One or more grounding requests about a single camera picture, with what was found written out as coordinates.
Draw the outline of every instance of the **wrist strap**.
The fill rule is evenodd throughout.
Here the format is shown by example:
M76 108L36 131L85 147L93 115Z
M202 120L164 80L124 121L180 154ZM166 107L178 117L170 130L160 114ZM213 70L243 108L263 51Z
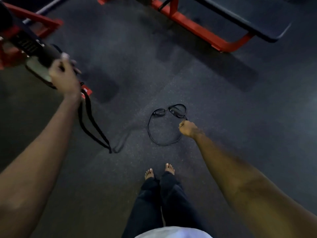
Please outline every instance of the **wrist strap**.
M90 98L88 96L88 94L86 93L86 91L84 89L81 90L81 92L85 95L85 101L86 101L86 112L87 112L87 116L90 120L90 122L93 124L94 128L98 131L98 133L100 134L100 136L102 137L102 139L106 142L103 143L102 141L100 141L99 139L97 139L91 132L88 131L88 129L85 127L83 121L82 121L82 106L83 106L83 101L81 101L79 108L78 108L78 118L79 118L79 124L82 128L82 130L89 136L91 137L93 140L95 140L98 144L100 144L101 146L109 149L109 153L112 153L111 147L110 147L110 143L108 141L108 139L106 138L106 136L103 134L103 132L101 131L101 129L99 128L99 126L97 125L95 119L93 118L92 112L91 112L91 101Z

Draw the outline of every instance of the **white shirt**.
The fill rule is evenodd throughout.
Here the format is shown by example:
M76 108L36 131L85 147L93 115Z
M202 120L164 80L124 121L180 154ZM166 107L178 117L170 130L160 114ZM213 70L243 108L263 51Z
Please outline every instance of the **white shirt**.
M206 232L194 228L167 226L149 230L136 238L212 238Z

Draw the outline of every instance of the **fist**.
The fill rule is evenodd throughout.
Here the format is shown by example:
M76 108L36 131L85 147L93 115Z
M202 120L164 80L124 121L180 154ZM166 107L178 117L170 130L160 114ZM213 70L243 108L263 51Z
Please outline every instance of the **fist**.
M73 64L69 60L68 54L63 53L61 59L53 62L49 69L52 83L64 97L78 97L80 99L81 86L73 70Z
M202 133L194 123L188 120L184 120L179 124L179 130L183 135L190 138L194 138L196 134Z

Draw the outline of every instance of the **black resistance band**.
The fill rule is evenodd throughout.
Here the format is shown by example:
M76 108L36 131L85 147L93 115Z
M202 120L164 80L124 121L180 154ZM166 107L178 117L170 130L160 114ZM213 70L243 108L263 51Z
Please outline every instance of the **black resistance band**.
M101 131L101 129L99 128L99 126L97 125L95 119L93 118L92 112L91 112L91 101L90 98L88 96L88 94L86 93L85 90L81 90L81 92L85 95L85 100L86 100L86 112L87 112L87 116L89 118L89 120L91 121L91 123L93 124L93 126L95 127L95 129L98 131L98 133L100 134L100 136L102 137L102 139L106 142L103 143L102 141L100 141L99 139L97 139L91 132L88 131L88 129L85 127L83 121L82 121L82 106L83 106L83 101L81 101L80 106L78 108L78 118L79 118L79 124L82 128L82 130L89 136L91 137L93 140L95 140L98 144L100 144L101 146L109 149L109 153L112 153L111 147L110 147L110 143L108 141L108 139L106 138L106 136L103 134L103 132Z
M185 109L185 111L181 111L179 108L177 108L177 106L181 106ZM166 111L169 110L169 112L174 115L175 117L177 118L183 118L185 120L188 120L188 118L186 117L186 112L187 112L187 108L184 104L181 104L181 103L178 103L178 104L174 104L170 107L168 107L166 110L164 108L158 108L156 110L154 110L150 116L150 119L149 119L149 122L147 123L147 132L149 134L149 137L150 139L153 141L153 143L159 145L159 146L169 146L171 144L175 144L177 143L181 138L182 138L182 135L180 134L178 136L178 138L173 141L173 142L170 142L170 143L158 143L157 141L155 141L151 135L151 132L150 132L150 122L151 122L151 119L152 117L163 117L166 113Z

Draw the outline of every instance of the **person's left foot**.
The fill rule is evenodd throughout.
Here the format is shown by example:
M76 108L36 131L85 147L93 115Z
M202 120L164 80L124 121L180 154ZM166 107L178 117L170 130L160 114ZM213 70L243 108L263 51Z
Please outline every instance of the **person's left foot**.
M153 173L153 169L150 168L146 173L145 173L145 180L147 180L148 178L150 177L153 177L154 178L154 173Z

